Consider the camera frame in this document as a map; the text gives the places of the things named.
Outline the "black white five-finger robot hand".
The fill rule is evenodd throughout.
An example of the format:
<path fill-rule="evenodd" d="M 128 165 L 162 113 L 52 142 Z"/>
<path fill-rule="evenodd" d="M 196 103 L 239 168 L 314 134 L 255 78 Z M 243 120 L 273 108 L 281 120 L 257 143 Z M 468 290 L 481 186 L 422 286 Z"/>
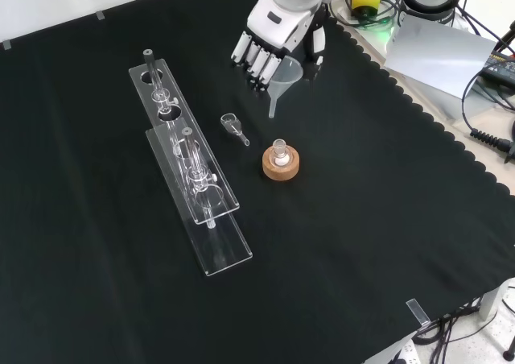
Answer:
<path fill-rule="evenodd" d="M 246 68 L 255 89 L 269 87 L 279 65 L 300 45 L 312 75 L 323 63 L 327 0 L 257 0 L 231 61 Z"/>

